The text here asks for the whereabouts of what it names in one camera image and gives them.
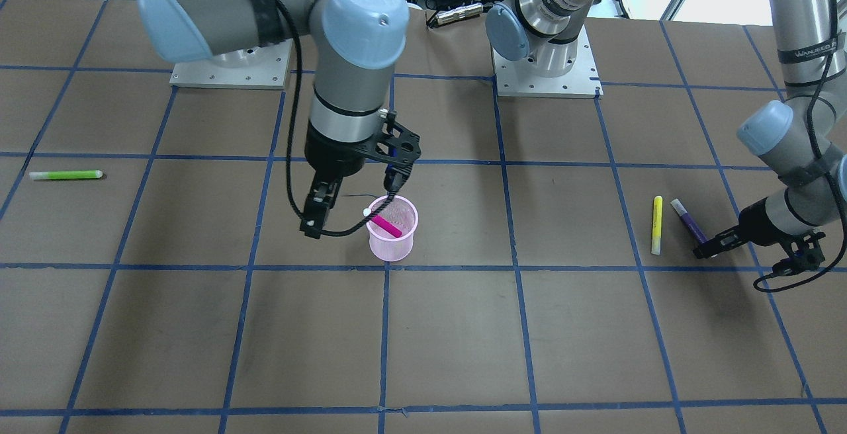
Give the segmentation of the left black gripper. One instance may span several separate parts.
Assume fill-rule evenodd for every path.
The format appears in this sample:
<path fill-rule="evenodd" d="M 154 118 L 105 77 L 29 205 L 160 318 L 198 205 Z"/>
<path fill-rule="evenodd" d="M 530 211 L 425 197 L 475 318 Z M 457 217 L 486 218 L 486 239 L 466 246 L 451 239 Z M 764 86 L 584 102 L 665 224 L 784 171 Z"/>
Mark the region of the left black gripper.
<path fill-rule="evenodd" d="M 745 208 L 738 224 L 693 249 L 696 259 L 710 259 L 753 242 L 758 246 L 802 238 L 815 231 L 817 225 L 799 214 L 787 198 L 765 198 Z"/>

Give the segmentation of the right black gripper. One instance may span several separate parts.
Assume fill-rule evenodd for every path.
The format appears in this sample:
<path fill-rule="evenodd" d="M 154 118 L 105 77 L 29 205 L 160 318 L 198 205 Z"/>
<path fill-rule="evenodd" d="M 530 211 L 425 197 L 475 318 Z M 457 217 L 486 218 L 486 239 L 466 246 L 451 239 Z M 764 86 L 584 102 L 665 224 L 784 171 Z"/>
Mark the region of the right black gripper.
<path fill-rule="evenodd" d="M 373 112 L 365 117 L 368 123 L 345 129 L 343 118 L 351 120 L 331 112 L 327 129 L 313 120 L 308 123 L 304 154 L 320 177 L 312 180 L 300 217 L 300 231 L 309 238 L 330 235 L 326 224 L 335 208 L 341 179 L 360 171 L 366 160 L 386 165 L 385 192 L 396 194 L 408 182 L 422 154 L 420 135 L 397 122 L 396 112 Z"/>

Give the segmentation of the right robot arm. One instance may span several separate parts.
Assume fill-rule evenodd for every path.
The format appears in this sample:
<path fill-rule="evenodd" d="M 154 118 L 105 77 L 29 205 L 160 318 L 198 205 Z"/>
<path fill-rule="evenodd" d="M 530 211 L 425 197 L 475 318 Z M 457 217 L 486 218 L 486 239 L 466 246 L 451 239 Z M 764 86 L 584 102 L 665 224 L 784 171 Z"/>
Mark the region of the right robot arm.
<path fill-rule="evenodd" d="M 387 209 L 421 156 L 420 136 L 384 107 L 406 43 L 406 0 L 136 0 L 158 55 L 171 63 L 208 60 L 289 41 L 302 73 L 302 40 L 318 57 L 304 154 L 314 169 L 302 207 L 287 198 L 310 238 L 357 232 Z M 345 178 L 367 161 L 386 165 L 386 199 L 345 231 L 326 228 Z"/>

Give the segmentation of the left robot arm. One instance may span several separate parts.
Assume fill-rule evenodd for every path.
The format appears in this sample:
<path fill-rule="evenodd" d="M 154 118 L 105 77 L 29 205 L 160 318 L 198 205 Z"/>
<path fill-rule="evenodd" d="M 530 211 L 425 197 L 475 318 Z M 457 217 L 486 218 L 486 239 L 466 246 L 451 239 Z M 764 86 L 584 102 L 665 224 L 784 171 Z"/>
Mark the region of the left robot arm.
<path fill-rule="evenodd" d="M 747 242 L 697 259 L 697 242 L 672 208 L 663 208 L 662 250 L 651 253 L 652 202 L 679 198 L 709 236 L 737 224 L 743 208 L 775 195 L 783 184 L 737 139 L 738 127 L 769 101 L 787 101 L 799 84 L 780 69 L 770 27 L 735 24 L 593 19 L 578 15 L 587 36 L 562 39 L 554 60 L 577 68 L 587 54 L 590 90 L 569 99 L 557 82 L 550 97 L 534 91 L 547 80 L 509 81 L 509 62 L 491 41 L 511 43 L 520 62 L 539 31 L 504 0 L 504 29 L 483 14 L 477 41 L 485 47 L 491 96 L 491 177 L 504 221 L 491 262 L 515 271 L 738 272 L 768 271 L 785 257 L 778 245 Z"/>

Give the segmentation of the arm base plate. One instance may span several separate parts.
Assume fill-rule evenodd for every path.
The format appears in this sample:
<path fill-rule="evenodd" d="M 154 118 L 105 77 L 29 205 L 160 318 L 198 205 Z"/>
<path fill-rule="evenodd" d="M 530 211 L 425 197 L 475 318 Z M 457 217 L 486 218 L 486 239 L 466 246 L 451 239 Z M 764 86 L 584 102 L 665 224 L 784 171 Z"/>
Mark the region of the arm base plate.
<path fill-rule="evenodd" d="M 169 83 L 193 89 L 282 91 L 290 70 L 292 42 L 227 52 L 208 60 L 178 63 Z"/>
<path fill-rule="evenodd" d="M 604 90 L 585 28 L 566 44 L 545 43 L 538 54 L 520 61 L 491 51 L 497 93 L 503 97 L 595 99 Z"/>

